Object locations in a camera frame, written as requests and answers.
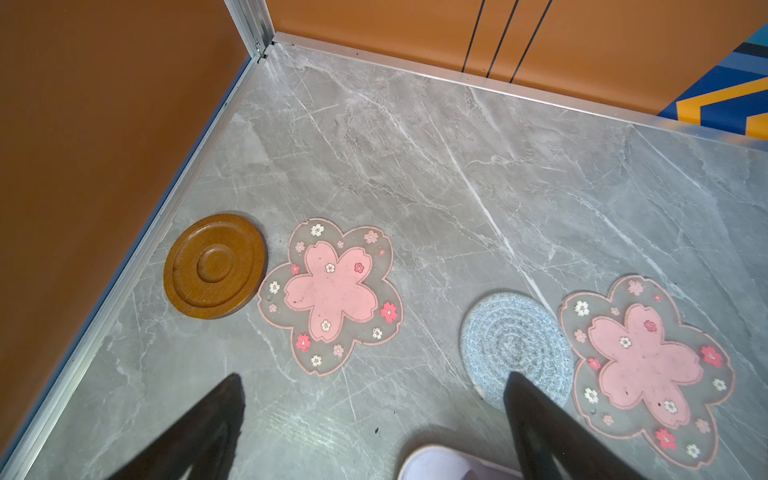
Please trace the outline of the blue woven round coaster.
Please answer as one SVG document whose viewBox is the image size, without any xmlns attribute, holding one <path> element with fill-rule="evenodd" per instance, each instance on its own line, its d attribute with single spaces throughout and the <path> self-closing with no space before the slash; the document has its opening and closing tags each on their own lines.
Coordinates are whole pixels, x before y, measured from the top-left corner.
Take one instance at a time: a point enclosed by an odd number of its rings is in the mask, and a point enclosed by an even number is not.
<svg viewBox="0 0 768 480">
<path fill-rule="evenodd" d="M 479 299 L 464 317 L 459 347 L 474 389 L 495 409 L 504 409 L 512 372 L 524 375 L 558 406 L 567 403 L 571 349 L 554 316 L 535 299 L 512 291 Z"/>
</svg>

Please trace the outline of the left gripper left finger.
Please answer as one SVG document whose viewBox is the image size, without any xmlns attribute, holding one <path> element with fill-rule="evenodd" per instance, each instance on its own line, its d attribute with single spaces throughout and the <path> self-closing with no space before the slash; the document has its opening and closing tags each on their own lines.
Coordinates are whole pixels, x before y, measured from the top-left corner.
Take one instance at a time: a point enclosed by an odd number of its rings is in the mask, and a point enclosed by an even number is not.
<svg viewBox="0 0 768 480">
<path fill-rule="evenodd" d="M 244 412 L 242 379 L 232 373 L 111 477 L 227 479 Z"/>
</svg>

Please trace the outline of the brown wooden coaster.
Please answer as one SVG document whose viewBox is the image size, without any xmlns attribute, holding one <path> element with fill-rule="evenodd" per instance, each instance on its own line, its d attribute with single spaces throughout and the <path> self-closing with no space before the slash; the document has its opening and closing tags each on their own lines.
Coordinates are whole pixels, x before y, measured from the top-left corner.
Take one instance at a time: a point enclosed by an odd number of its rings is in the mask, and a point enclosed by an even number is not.
<svg viewBox="0 0 768 480">
<path fill-rule="evenodd" d="M 165 293 L 184 315 L 221 318 L 255 296 L 267 263 L 264 236 L 251 221 L 236 214 L 211 215 L 185 230 L 169 251 Z"/>
</svg>

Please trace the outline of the pink flower coaster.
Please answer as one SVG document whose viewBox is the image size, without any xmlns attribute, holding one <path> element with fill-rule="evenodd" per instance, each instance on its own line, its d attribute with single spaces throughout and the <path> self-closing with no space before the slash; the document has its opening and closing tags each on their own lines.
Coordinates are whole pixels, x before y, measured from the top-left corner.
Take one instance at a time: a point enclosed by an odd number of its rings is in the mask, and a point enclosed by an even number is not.
<svg viewBox="0 0 768 480">
<path fill-rule="evenodd" d="M 382 345 L 399 333 L 404 307 L 389 280 L 393 265 L 393 245 L 383 230 L 342 231 L 329 220 L 310 219 L 292 233 L 287 262 L 262 282 L 259 311 L 290 332 L 305 373 L 328 376 L 356 346 Z"/>
<path fill-rule="evenodd" d="M 714 338 L 683 323 L 660 284 L 627 275 L 605 295 L 571 293 L 559 320 L 578 358 L 574 404 L 590 428 L 614 439 L 642 436 L 680 467 L 712 463 L 712 409 L 731 396 L 735 371 Z"/>
</svg>

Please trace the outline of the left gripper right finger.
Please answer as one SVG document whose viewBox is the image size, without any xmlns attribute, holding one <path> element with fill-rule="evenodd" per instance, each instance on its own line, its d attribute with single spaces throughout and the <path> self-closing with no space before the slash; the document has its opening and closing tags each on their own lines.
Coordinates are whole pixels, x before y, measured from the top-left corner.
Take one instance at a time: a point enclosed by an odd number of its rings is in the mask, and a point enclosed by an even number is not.
<svg viewBox="0 0 768 480">
<path fill-rule="evenodd" d="M 508 377 L 504 406 L 525 479 L 641 477 L 519 372 Z"/>
</svg>

